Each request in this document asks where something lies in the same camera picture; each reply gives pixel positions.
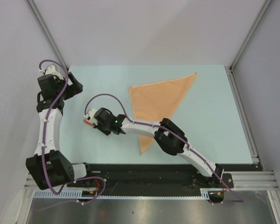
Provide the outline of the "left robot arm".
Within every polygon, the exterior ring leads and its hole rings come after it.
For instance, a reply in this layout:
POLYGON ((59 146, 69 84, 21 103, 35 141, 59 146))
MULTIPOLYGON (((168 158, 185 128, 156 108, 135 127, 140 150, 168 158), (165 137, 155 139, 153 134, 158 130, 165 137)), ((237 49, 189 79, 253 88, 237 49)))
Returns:
POLYGON ((72 164, 60 151, 64 102, 83 91, 82 84, 71 72, 68 72, 68 77, 71 85, 66 84, 65 79, 58 74, 46 74, 37 79, 41 88, 36 106, 40 133, 34 155, 26 159, 26 167, 41 190, 75 180, 87 187, 94 181, 94 175, 87 171, 86 163, 72 164))

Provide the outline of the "aluminium frame post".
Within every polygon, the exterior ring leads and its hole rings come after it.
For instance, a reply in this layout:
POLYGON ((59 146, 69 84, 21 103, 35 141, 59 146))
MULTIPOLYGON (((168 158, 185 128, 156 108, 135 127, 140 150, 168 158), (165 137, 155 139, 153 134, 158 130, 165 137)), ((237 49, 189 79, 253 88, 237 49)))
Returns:
POLYGON ((55 58, 57 59, 57 61, 67 70, 69 69, 62 54, 61 51, 57 45, 57 43, 55 42, 40 10, 38 9, 36 3, 34 0, 24 0, 25 3, 27 4, 31 14, 33 15, 39 29, 41 30, 43 36, 45 37, 47 44, 49 45, 51 51, 53 52, 55 58))
POLYGON ((268 11, 273 3, 274 3, 274 0, 265 0, 263 2, 259 12, 257 13, 256 18, 254 19, 251 27, 248 30, 246 37, 244 38, 239 50, 237 51, 234 59, 232 60, 231 65, 229 66, 229 69, 231 72, 233 72, 235 70, 237 64, 239 63, 240 59, 244 55, 244 53, 245 53, 248 45, 252 41, 253 37, 256 35, 258 28, 260 27, 261 23, 263 22, 266 14, 268 13, 268 11))

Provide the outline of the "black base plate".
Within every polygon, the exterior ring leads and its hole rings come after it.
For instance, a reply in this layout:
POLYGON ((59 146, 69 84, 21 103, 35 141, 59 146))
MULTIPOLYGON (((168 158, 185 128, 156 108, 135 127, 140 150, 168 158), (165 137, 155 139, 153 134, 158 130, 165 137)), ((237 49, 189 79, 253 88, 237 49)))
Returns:
POLYGON ((190 164, 87 164, 86 168, 88 176, 101 177, 103 196, 198 196, 201 189, 224 189, 221 180, 234 187, 230 173, 204 177, 190 164))

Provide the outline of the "right aluminium frame post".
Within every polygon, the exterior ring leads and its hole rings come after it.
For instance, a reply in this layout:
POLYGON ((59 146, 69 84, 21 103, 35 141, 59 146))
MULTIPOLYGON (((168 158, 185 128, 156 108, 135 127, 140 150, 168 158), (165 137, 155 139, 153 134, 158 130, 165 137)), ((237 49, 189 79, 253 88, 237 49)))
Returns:
POLYGON ((232 60, 231 65, 229 66, 229 69, 231 72, 233 72, 235 70, 237 64, 239 63, 240 59, 244 55, 244 53, 245 53, 248 45, 252 41, 253 37, 256 35, 258 28, 260 27, 261 23, 263 22, 266 14, 268 13, 268 11, 273 3, 274 3, 274 0, 265 0, 263 2, 259 12, 257 13, 256 18, 254 19, 251 27, 248 30, 246 37, 244 38, 239 50, 237 51, 234 59, 232 60))

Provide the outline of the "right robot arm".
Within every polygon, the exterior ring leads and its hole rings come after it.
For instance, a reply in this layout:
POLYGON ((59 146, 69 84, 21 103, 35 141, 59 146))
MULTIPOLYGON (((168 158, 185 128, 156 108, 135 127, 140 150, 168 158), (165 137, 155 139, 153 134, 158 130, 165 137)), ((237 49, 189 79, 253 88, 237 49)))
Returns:
POLYGON ((138 134, 153 138, 163 152, 180 156, 194 166, 206 178, 209 186, 217 187, 223 181, 224 169, 195 150, 185 137, 185 133, 169 119, 163 118, 159 122, 142 121, 131 119, 125 114, 114 116, 106 108, 89 109, 85 119, 107 136, 111 133, 138 134))

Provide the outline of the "left aluminium frame post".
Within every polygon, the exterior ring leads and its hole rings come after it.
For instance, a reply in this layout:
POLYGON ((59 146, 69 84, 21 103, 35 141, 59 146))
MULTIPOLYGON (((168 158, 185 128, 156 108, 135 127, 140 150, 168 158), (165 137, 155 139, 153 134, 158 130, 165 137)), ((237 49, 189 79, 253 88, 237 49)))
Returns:
POLYGON ((51 51, 53 52, 55 58, 57 59, 57 61, 67 70, 69 69, 62 54, 61 51, 57 45, 57 43, 55 42, 40 10, 38 9, 36 3, 34 0, 24 0, 25 3, 27 4, 31 14, 33 15, 39 29, 41 30, 43 36, 45 37, 47 44, 49 45, 51 51))

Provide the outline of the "orange plastic knife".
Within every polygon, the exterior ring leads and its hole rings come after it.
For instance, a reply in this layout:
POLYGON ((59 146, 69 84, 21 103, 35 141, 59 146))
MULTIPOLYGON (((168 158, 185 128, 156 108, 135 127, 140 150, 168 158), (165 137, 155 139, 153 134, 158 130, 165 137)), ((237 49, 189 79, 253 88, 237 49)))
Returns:
POLYGON ((88 120, 84 119, 84 123, 86 123, 87 125, 90 125, 90 126, 94 126, 93 123, 89 122, 88 120))

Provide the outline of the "orange cloth napkin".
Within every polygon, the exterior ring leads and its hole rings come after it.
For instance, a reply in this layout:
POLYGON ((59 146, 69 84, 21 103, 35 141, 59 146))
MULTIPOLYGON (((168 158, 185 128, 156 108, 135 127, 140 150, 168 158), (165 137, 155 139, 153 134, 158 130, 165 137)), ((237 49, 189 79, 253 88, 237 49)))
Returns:
POLYGON ((197 74, 129 87, 134 117, 146 121, 171 118, 194 83, 197 74))

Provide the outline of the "right aluminium side rail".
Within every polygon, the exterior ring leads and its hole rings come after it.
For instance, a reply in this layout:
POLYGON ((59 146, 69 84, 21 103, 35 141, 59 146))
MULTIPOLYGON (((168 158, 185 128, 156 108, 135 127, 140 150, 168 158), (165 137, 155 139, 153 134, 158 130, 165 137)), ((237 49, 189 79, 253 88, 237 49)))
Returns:
POLYGON ((228 77, 228 80, 229 80, 229 83, 231 86, 231 91, 232 91, 232 94, 233 94, 233 97, 235 100, 235 104, 236 104, 236 107, 237 107, 237 110, 239 113, 239 117, 240 117, 241 124, 242 124, 243 130, 244 130, 245 138, 246 138, 246 141, 247 141, 247 144, 249 147, 249 151, 250 151, 250 154, 252 157, 253 164, 260 164, 262 166, 261 158, 258 153, 255 139, 252 134, 251 126, 248 121, 248 117, 247 117, 247 114, 245 111, 245 107, 244 107, 234 74, 228 66, 225 66, 225 71, 226 71, 226 74, 227 74, 227 77, 228 77))

